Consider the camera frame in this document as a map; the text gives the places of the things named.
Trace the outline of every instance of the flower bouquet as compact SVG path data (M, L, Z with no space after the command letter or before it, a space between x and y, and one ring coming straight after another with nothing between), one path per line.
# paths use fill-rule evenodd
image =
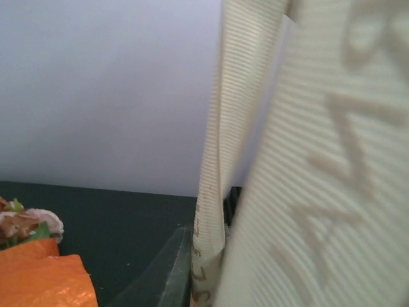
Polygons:
M0 250L51 237L60 243L63 232L63 222L51 211L26 210L16 198L6 201L0 197Z

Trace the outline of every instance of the green leaf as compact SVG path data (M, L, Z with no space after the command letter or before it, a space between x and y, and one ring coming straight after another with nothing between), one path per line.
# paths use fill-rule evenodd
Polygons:
M14 238L12 238L11 240L9 240L10 242L10 247L12 246L16 246L19 243L19 237L15 236Z
M22 212L24 210L23 204L21 202L19 202L16 198L14 198L13 204L14 204L14 207L12 207L10 205L5 206L5 208L4 208L5 211L11 211L11 212L19 213L19 212Z
M24 210L24 206L21 202L19 202L16 198L13 199L14 204L14 211L22 212Z
M39 239L48 239L49 237L51 237L49 225L47 224L47 222L42 222L36 229L34 229L34 231L35 234L22 241L22 243Z
M5 249L7 249L6 243L1 244L0 245L0 251L4 251Z

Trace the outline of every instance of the clear plastic sheet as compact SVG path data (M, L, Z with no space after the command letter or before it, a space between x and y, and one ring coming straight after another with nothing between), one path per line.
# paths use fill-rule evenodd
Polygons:
M104 307L184 307L190 299L192 228L178 228L146 270Z

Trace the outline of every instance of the white wall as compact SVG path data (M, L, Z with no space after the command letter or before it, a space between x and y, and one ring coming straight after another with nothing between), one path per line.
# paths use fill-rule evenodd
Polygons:
M195 196L219 8L0 3L0 180Z

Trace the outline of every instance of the gold lettering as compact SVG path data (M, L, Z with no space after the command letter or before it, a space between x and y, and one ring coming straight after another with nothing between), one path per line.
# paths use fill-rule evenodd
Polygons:
M193 243L192 243L192 250L193 250L193 253L196 256L199 256L199 257L201 256L200 250L198 250L198 248L196 248L195 245L194 245L194 240L193 240Z
M194 227L193 227L193 234L198 237L199 236L199 219L195 220Z
M210 294L210 291L207 291L207 290L198 291L198 292L196 292L195 294L193 294L193 296L192 296L193 301L194 301L195 303L197 303L197 302L199 301L199 299L200 299L203 295L206 296L206 299L204 300L205 302L207 302L207 301L211 298L211 296L212 296L212 295Z
M196 274L194 274L194 271L193 271L193 268L192 268L192 277L193 277L193 279L198 280L198 281L207 280L205 269L203 267L200 267L200 271L201 271L201 274L196 275Z

